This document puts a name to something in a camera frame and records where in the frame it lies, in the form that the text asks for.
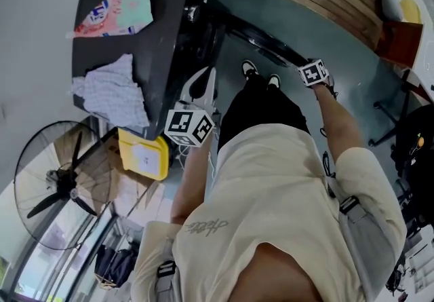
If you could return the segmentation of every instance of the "yellow object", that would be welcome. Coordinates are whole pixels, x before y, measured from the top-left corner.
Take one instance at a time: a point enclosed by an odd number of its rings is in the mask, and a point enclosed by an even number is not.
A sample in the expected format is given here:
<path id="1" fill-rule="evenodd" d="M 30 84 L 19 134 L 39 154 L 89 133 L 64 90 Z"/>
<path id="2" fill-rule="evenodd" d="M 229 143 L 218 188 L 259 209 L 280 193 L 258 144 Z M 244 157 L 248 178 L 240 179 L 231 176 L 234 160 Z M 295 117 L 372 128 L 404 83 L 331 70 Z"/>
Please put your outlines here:
<path id="1" fill-rule="evenodd" d="M 414 0 L 401 0 L 399 4 L 407 22 L 422 23 L 419 7 Z"/>
<path id="2" fill-rule="evenodd" d="M 118 129 L 123 169 L 154 180 L 163 180 L 169 172 L 169 147 L 163 137 L 145 140 Z"/>

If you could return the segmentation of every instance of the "shirt sleeve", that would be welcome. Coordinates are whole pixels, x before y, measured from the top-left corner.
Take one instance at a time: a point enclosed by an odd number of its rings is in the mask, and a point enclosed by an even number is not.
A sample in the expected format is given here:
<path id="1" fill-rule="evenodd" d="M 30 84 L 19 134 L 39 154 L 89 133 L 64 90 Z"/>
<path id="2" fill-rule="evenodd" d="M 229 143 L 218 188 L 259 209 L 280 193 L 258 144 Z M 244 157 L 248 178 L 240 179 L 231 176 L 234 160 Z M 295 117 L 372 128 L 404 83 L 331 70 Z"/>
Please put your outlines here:
<path id="1" fill-rule="evenodd" d="M 401 208 L 392 186 L 375 155 L 364 148 L 354 147 L 344 151 L 336 161 L 336 180 L 348 195 L 374 202 L 390 225 L 397 243 L 396 252 L 401 254 L 406 240 L 407 228 Z"/>
<path id="2" fill-rule="evenodd" d="M 181 227 L 181 225 L 161 221 L 151 221 L 146 225 L 134 267 L 132 302 L 155 302 L 155 280 L 157 268 L 163 263 L 161 253 L 165 241 L 167 238 L 175 238 Z"/>

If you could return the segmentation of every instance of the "skin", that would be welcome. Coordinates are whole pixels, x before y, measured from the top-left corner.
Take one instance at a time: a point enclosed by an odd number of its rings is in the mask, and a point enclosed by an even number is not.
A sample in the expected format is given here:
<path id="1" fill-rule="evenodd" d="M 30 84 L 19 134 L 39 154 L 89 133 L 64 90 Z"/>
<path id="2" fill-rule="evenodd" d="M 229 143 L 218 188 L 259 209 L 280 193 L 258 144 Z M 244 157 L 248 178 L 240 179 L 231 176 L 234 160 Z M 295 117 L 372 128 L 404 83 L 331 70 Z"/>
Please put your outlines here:
<path id="1" fill-rule="evenodd" d="M 354 118 L 335 101 L 323 85 L 312 87 L 323 117 L 328 146 L 334 161 L 352 147 L 363 147 Z M 200 148 L 191 148 L 182 183 L 171 211 L 173 223 L 183 225 L 203 203 L 208 153 L 212 135 Z M 229 302 L 320 302 L 318 290 L 294 258 L 271 244 L 260 244 L 248 266 L 241 272 Z"/>

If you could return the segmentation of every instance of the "person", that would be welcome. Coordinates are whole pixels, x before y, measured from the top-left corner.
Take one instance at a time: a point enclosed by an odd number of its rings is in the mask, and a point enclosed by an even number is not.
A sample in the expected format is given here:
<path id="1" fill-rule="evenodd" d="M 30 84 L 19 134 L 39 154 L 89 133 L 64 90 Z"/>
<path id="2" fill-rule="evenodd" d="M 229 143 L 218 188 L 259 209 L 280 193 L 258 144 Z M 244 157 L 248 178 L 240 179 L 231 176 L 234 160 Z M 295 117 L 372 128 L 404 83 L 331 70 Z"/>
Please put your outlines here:
<path id="1" fill-rule="evenodd" d="M 184 302 L 365 301 L 306 119 L 278 76 L 267 82 L 249 60 L 242 69 L 247 82 L 222 120 L 211 193 L 204 201 L 210 136 L 190 148 L 172 223 L 144 231 L 132 301 L 155 300 L 166 238 L 174 238 Z M 312 89 L 339 187 L 376 202 L 398 257 L 406 226 L 390 183 L 331 81 Z"/>

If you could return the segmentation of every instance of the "fan blade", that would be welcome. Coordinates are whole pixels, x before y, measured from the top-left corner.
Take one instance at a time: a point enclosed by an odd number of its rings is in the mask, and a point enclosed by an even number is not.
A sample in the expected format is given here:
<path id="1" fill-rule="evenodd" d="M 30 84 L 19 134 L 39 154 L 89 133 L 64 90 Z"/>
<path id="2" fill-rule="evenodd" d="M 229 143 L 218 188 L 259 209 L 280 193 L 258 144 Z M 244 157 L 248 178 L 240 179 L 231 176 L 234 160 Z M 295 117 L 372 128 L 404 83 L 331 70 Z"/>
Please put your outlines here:
<path id="1" fill-rule="evenodd" d="M 53 193 L 52 195 L 49 195 L 47 198 L 40 201 L 28 214 L 27 218 L 31 218 L 35 216 L 36 214 L 39 214 L 43 210 L 47 209 L 49 206 L 55 204 L 58 200 L 62 199 L 62 195 L 59 193 Z"/>
<path id="2" fill-rule="evenodd" d="M 91 214 L 91 215 L 93 215 L 93 216 L 96 216 L 95 211 L 94 211 L 92 208 L 90 208 L 90 207 L 88 206 L 88 204 L 87 204 L 86 202 L 84 202 L 82 199 L 80 199 L 80 198 L 77 197 L 77 198 L 73 199 L 73 201 L 74 201 L 75 203 L 77 203 L 77 205 L 78 205 L 81 209 L 83 209 L 84 211 L 88 212 L 89 214 Z"/>
<path id="3" fill-rule="evenodd" d="M 71 179 L 74 178 L 74 170 L 77 167 L 77 157 L 79 156 L 80 144 L 81 144 L 81 136 L 82 135 L 83 135 L 83 132 L 80 132 L 79 133 L 79 137 L 77 138 L 77 142 L 75 143 L 73 160 L 71 162 Z"/>

